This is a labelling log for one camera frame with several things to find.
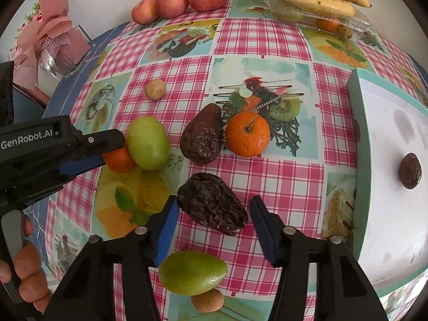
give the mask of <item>white tray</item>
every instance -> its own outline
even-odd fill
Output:
[[[428,109],[399,87],[356,69],[347,83],[360,126],[354,254],[378,295],[411,281],[428,263]],[[406,189],[400,161],[413,152],[420,184]]]

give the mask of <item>table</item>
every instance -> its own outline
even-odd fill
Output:
[[[428,105],[414,63],[386,37],[373,32],[358,43],[344,42],[312,29],[280,24],[271,19],[263,0],[230,0],[217,11],[187,11],[176,19],[144,27],[130,22],[104,38],[100,58],[61,84],[68,89],[57,89],[47,116],[69,113],[84,133],[108,128],[125,132],[136,117],[155,116],[163,123],[173,148],[170,164],[175,169],[166,171],[173,192],[191,174],[210,172],[220,176],[246,207],[253,195],[260,194],[284,223],[312,237],[348,237],[352,229],[357,150],[345,86],[352,69],[375,72]],[[250,159],[223,150],[206,166],[183,158],[178,143],[186,124],[209,102],[217,102],[224,111],[225,107],[237,110],[230,97],[249,98],[251,93],[243,84],[253,77],[268,82],[258,83],[258,89],[281,94],[284,85],[292,84],[293,93],[303,94],[299,108],[289,107],[287,118],[284,112],[270,113],[275,118],[270,128],[276,133],[267,150]],[[144,95],[144,87],[154,78],[167,85],[167,94],[157,102]],[[224,86],[233,88],[225,91],[220,88]],[[61,94],[63,107],[58,110],[53,103]],[[94,113],[89,105],[101,102],[101,98],[104,112],[97,113],[99,119],[86,120]],[[111,230],[113,225],[100,220],[97,212],[99,175],[100,170],[81,175],[49,198],[45,262],[59,279],[90,234],[105,239],[120,236],[120,231]],[[263,258],[251,221],[231,238],[196,225],[181,213],[172,247],[222,258],[229,273],[219,289],[228,297],[221,312],[202,317],[189,298],[167,292],[152,270],[155,299],[164,320],[267,319],[280,272]],[[305,320],[312,319],[315,305],[314,267],[309,273]],[[426,281],[426,277],[423,273],[418,281]],[[120,266],[114,283],[116,314],[122,320]],[[410,295],[415,283],[410,284],[403,286],[405,292],[385,295],[385,307],[398,305],[398,297]],[[404,312],[402,307],[395,308],[391,319]]]

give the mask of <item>kiwi picture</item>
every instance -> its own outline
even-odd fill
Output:
[[[243,110],[244,106],[246,105],[245,99],[239,95],[238,91],[235,91],[232,94],[230,94],[229,101],[240,112]]]
[[[300,112],[300,99],[282,99],[278,106],[274,106],[269,116],[283,122],[289,122],[297,117]]]

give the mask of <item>finger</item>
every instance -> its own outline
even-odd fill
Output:
[[[51,301],[51,298],[52,298],[52,292],[48,291],[47,294],[45,294],[43,298],[40,298],[34,302],[34,307],[38,311],[44,312],[46,310],[46,308],[48,307],[48,304]]]
[[[33,223],[30,221],[27,215],[24,216],[24,233],[26,237],[29,237],[34,230]]]
[[[15,271],[21,278],[37,273],[41,268],[41,259],[33,243],[27,241],[23,249],[15,257]]]
[[[19,286],[19,294],[26,302],[32,303],[43,298],[48,292],[48,281],[42,270],[22,280]]]
[[[0,260],[0,281],[2,284],[7,284],[12,279],[12,271],[9,265]]]

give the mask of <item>wrinkled date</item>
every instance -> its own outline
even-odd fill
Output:
[[[180,138],[180,149],[196,164],[214,161],[221,151],[221,108],[208,104],[187,125]]]
[[[178,204],[195,222],[234,236],[245,227],[248,215],[237,196],[216,175],[193,174],[178,189]]]

